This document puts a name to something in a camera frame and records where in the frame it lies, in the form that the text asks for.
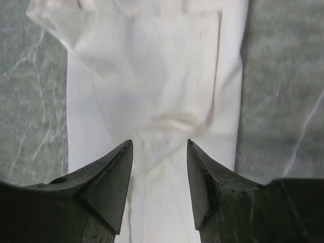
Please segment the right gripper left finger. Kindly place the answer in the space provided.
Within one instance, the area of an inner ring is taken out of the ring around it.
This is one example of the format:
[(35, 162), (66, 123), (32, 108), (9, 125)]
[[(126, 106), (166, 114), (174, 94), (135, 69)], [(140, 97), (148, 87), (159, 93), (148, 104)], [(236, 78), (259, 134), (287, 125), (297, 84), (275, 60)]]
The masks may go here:
[(133, 163), (127, 140), (48, 184), (1, 183), (1, 242), (114, 242)]

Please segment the white t-shirt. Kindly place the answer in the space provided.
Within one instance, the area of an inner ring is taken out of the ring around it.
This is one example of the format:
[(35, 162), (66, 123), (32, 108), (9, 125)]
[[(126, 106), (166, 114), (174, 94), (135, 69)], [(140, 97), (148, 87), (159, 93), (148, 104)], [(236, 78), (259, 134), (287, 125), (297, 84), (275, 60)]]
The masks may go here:
[(131, 139), (117, 242), (200, 242), (186, 147), (235, 165), (248, 1), (31, 1), (68, 51), (68, 170)]

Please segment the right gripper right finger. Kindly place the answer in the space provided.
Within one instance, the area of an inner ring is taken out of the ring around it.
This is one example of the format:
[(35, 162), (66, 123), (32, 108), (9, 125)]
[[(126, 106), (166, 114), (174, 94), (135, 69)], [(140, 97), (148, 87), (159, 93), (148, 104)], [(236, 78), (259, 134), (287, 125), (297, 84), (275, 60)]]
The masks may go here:
[(194, 225), (201, 242), (323, 242), (323, 179), (262, 185), (187, 142)]

